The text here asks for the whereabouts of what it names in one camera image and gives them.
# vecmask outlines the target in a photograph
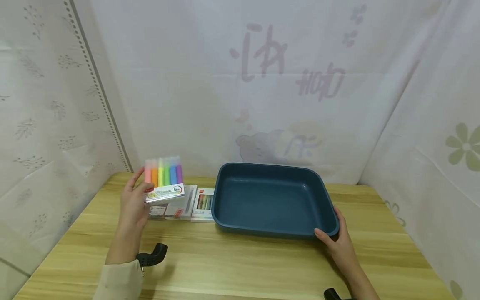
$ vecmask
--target white backdrop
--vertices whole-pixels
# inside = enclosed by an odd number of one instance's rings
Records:
[[[355,184],[443,3],[96,0],[84,23],[140,161],[180,155],[197,176],[286,163]]]
[[[452,1],[362,176],[457,299],[480,295],[480,2]]]
[[[129,167],[69,2],[3,1],[0,49],[4,300],[15,295],[105,180]]]

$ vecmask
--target tray rim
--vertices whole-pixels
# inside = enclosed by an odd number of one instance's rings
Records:
[[[215,204],[216,204],[216,191],[217,191],[217,187],[219,186],[218,184],[220,183],[220,174],[221,174],[224,167],[229,166],[229,165],[240,165],[240,164],[242,164],[242,165],[257,165],[257,166],[265,166],[265,167],[289,168],[289,169],[301,169],[301,170],[306,170],[310,173],[313,173],[315,176],[318,177],[318,179],[320,180],[320,183],[322,184],[323,189],[325,189],[325,191],[326,191],[328,203],[330,204],[330,207],[333,211],[335,221],[336,221],[335,229],[333,231],[326,232],[326,234],[331,237],[331,236],[336,235],[340,231],[340,221],[338,220],[338,216],[335,213],[335,209],[334,209],[334,206],[333,206],[333,203],[332,203],[332,199],[330,198],[330,194],[328,193],[328,190],[325,187],[325,184],[324,184],[324,181],[322,180],[322,177],[320,177],[320,175],[318,175],[317,172],[315,172],[314,170],[311,170],[309,168],[303,168],[303,167],[285,166],[285,165],[276,165],[276,164],[269,165],[269,164],[247,163],[247,162],[229,162],[229,163],[224,164],[218,170],[218,174],[217,174],[216,182],[215,182],[215,191],[214,191],[214,196],[213,196],[213,200],[212,200],[212,211],[211,212],[212,212],[213,220],[220,227],[228,228],[228,229],[244,230],[244,231],[249,231],[249,232],[253,232],[253,233],[275,233],[275,234],[279,234],[279,235],[284,234],[284,235],[289,235],[289,236],[296,236],[296,237],[299,237],[299,238],[311,238],[311,237],[315,236],[315,234],[313,233],[313,228],[312,228],[312,233],[311,234],[298,234],[298,233],[293,233],[293,232],[285,232],[285,231],[281,231],[281,230],[270,230],[270,231],[256,230],[256,229],[248,228],[248,227],[245,227],[245,226],[227,225],[227,224],[219,221],[218,218],[215,215],[214,208],[215,208]]]

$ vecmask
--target printed chinese characters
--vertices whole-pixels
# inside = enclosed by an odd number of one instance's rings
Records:
[[[247,24],[247,29],[253,32],[261,32],[263,30],[263,27],[260,24]],[[249,57],[249,52],[250,52],[250,32],[247,32],[245,34],[245,37],[243,39],[243,49],[242,49],[242,54],[241,54],[241,64],[242,64],[242,71],[241,71],[241,77],[243,82],[249,83],[252,81],[255,77],[255,75],[248,75],[248,57]],[[253,55],[253,58],[256,59],[260,55],[264,55],[264,60],[260,64],[260,67],[262,67],[262,77],[266,76],[267,68],[274,65],[275,63],[278,62],[278,74],[283,74],[283,70],[285,67],[285,51],[287,50],[287,44],[280,44],[279,42],[273,40],[273,25],[270,25],[267,30],[267,37],[265,44],[261,46]],[[270,50],[275,49],[276,53],[275,55],[270,58]],[[230,55],[234,59],[238,59],[240,57],[240,53],[236,49],[231,48],[230,49]]]
[[[330,92],[330,86],[334,79],[334,75],[338,73],[340,74],[338,78],[338,82],[336,87],[334,88],[333,92]],[[305,94],[316,94],[319,92],[318,101],[322,101],[323,98],[333,98],[337,95],[340,87],[342,85],[343,79],[345,78],[346,71],[345,69],[341,68],[334,68],[333,62],[328,65],[328,69],[325,74],[322,72],[310,72],[308,73],[308,69],[303,71],[303,76],[301,80],[297,80],[295,83],[299,85],[299,96]]]

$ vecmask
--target cartoon bear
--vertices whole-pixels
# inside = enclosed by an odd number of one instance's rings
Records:
[[[252,136],[242,135],[236,139],[240,147],[240,156],[245,162],[264,164],[286,164],[285,158],[275,156],[275,145],[283,130],[277,129],[269,133],[257,132]]]

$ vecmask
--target dark blue tray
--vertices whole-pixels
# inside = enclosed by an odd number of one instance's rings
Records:
[[[278,238],[329,236],[340,224],[320,176],[306,168],[228,163],[220,168],[212,217],[227,232]]]

